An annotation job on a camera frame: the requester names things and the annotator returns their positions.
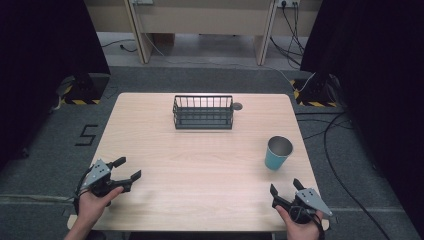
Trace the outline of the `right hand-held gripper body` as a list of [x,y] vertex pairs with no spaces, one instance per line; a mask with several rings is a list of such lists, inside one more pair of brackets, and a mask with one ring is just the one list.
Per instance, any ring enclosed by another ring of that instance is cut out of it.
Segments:
[[295,198],[289,210],[286,210],[292,221],[297,224],[307,224],[313,220],[317,211],[325,216],[332,216],[333,212],[313,189],[307,188],[295,193]]

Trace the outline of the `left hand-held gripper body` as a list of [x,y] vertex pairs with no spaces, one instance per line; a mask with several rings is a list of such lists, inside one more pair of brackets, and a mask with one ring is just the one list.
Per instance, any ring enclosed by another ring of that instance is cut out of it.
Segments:
[[98,159],[83,177],[79,186],[79,194],[90,191],[97,197],[106,196],[112,189],[111,171],[102,159]]

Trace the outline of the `blue cup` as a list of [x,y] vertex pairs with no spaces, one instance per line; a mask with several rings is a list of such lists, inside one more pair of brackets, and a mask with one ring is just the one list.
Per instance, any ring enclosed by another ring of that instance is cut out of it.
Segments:
[[268,140],[265,166],[270,170],[278,170],[294,150],[292,142],[283,136],[273,136]]

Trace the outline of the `black wire basket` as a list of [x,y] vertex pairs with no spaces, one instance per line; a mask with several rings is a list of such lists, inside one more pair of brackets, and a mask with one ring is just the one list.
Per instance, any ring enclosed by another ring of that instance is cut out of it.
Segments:
[[173,120],[176,129],[219,129],[233,126],[231,95],[175,95]]

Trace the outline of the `person's right hand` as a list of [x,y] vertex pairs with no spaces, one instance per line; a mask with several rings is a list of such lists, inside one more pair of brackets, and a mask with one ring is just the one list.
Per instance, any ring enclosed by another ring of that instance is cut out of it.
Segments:
[[291,220],[289,213],[283,207],[276,206],[275,210],[286,225],[287,240],[321,240],[321,231],[313,221],[308,224],[297,224]]

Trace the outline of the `person's left hand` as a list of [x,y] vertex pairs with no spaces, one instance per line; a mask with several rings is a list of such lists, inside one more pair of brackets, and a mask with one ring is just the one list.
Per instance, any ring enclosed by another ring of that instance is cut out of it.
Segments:
[[117,187],[104,197],[97,197],[90,191],[81,194],[79,214],[74,226],[79,229],[90,230],[102,216],[108,203],[120,195],[122,191],[122,187]]

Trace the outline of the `black stand base striped tape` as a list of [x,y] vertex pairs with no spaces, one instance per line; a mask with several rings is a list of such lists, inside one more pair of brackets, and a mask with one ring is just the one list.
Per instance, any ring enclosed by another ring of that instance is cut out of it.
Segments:
[[87,74],[66,80],[60,103],[68,105],[97,105],[109,82],[108,74]]
[[295,101],[301,106],[336,107],[336,97],[330,88],[331,79],[312,74],[290,81]]

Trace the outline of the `black curtain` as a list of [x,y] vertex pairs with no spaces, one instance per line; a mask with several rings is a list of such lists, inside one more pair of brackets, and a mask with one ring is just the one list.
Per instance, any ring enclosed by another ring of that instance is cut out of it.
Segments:
[[31,141],[65,78],[108,71],[84,0],[0,0],[0,170]]
[[301,68],[338,78],[372,160],[424,238],[424,0],[322,0]]

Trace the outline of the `beige wooden desk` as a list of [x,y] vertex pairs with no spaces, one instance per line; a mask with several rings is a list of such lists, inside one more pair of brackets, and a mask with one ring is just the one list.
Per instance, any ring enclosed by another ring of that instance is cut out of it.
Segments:
[[265,63],[271,37],[310,35],[323,0],[278,8],[276,0],[83,0],[98,32],[131,32],[147,64],[154,34],[243,35],[253,38],[256,63]]

